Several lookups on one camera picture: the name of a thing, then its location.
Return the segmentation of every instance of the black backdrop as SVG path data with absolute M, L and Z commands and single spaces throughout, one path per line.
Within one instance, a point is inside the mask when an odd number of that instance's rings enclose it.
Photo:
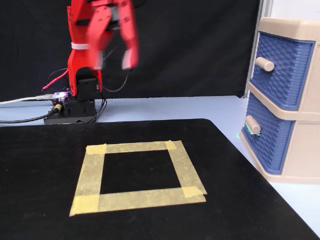
M 48 75 L 67 67 L 70 2 L 1 1 L 0 101 L 41 95 Z M 135 9 L 139 65 L 121 91 L 106 96 L 241 97 L 258 8 L 259 0 L 146 0 Z M 126 76 L 121 70 L 125 46 L 118 34 L 104 54 L 116 46 L 103 64 L 103 84 L 110 89 Z

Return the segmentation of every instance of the white strap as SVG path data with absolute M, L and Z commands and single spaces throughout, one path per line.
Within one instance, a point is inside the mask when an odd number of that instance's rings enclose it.
M 71 48 L 75 50 L 85 50 L 89 48 L 89 44 L 84 43 L 84 44 L 78 44 L 78 43 L 73 43 L 71 42 Z

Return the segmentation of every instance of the white cable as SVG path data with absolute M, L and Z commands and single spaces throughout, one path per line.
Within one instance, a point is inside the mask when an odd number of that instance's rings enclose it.
M 52 100 L 52 99 L 54 99 L 53 94 L 45 94 L 45 95 L 39 95 L 39 96 L 19 98 L 11 101 L 1 101 L 0 104 L 11 104 L 11 103 L 17 103 L 17 102 L 28 101 L 28 100 Z

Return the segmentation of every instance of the metal pole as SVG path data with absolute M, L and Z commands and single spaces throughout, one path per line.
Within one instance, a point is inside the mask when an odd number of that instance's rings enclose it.
M 273 0 L 260 0 L 260 3 L 259 3 L 258 15 L 256 18 L 254 38 L 253 38 L 253 44 L 252 44 L 252 50 L 251 50 L 250 65 L 249 65 L 249 69 L 246 77 L 243 98 L 247 98 L 249 95 L 248 82 L 252 77 L 254 66 L 255 66 L 255 58 L 256 58 L 258 38 L 259 38 L 259 33 L 258 33 L 259 22 L 262 17 L 270 17 L 272 4 L 273 4 Z

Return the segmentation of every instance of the red wire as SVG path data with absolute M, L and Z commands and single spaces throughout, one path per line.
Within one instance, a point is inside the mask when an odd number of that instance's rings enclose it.
M 51 82 L 49 82 L 47 85 L 45 85 L 42 90 L 47 89 L 48 87 L 50 87 L 52 84 L 54 84 L 56 81 L 58 81 L 60 78 L 62 78 L 64 75 L 66 75 L 68 73 L 68 69 L 62 73 L 60 76 L 56 77 L 55 79 L 53 79 Z

